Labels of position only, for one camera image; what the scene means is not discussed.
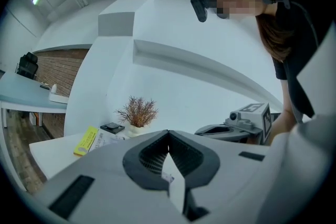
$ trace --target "yellow book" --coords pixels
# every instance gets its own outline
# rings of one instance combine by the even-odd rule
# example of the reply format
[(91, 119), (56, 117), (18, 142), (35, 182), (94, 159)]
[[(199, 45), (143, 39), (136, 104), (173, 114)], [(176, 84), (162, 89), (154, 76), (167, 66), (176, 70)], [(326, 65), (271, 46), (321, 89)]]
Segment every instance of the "yellow book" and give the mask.
[(82, 140), (79, 142), (79, 144), (76, 146), (75, 150), (73, 151), (75, 155), (84, 156), (85, 154), (89, 152), (90, 147), (93, 144), (94, 139), (96, 138), (98, 130), (99, 130), (98, 128), (95, 128), (92, 126), (88, 128)]

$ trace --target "dried plant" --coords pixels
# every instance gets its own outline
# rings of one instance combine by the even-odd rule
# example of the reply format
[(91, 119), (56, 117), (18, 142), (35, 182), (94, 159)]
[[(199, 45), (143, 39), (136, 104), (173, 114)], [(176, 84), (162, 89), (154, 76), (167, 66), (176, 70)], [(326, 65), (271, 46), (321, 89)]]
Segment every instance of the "dried plant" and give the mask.
[(128, 121), (135, 127), (144, 127), (156, 119), (158, 110), (154, 108), (153, 100), (145, 102), (142, 97), (130, 96), (129, 102), (124, 105), (123, 110), (116, 110), (120, 115), (120, 122)]

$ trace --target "brown hair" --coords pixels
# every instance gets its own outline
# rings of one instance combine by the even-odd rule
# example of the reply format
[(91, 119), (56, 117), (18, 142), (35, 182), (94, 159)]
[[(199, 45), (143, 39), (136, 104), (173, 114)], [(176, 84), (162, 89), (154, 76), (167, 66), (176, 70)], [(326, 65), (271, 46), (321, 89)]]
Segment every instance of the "brown hair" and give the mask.
[(293, 32), (281, 29), (274, 16), (260, 14), (256, 16), (256, 19), (265, 49), (274, 59), (284, 61), (291, 52), (291, 47), (286, 41), (293, 35)]

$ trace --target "black t-shirt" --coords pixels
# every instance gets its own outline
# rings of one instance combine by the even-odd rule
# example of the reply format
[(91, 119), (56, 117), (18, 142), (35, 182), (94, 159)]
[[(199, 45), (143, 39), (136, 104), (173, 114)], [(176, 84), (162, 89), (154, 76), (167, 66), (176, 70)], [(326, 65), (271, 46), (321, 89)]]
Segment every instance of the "black t-shirt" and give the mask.
[[(322, 0), (296, 0), (310, 14), (312, 23), (317, 32), (319, 43), (322, 42), (331, 24), (331, 14), (325, 14)], [(305, 67), (310, 58), (316, 52), (317, 45), (311, 27), (306, 20), (304, 12), (294, 4), (286, 9), (283, 3), (278, 3), (276, 12), (277, 24), (285, 30), (294, 31), (291, 43), (292, 51), (283, 63), (273, 59), (276, 77), (288, 81), (288, 90), (294, 106), (308, 117), (314, 115), (314, 110), (297, 80), (297, 75)]]

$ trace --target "white pot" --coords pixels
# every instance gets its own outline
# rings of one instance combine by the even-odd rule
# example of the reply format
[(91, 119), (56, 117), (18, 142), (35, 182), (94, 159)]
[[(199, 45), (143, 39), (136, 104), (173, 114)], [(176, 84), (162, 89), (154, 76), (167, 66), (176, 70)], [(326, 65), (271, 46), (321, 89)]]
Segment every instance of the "white pot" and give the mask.
[(139, 135), (144, 134), (145, 127), (135, 127), (133, 125), (129, 126), (128, 136), (129, 137), (136, 137)]

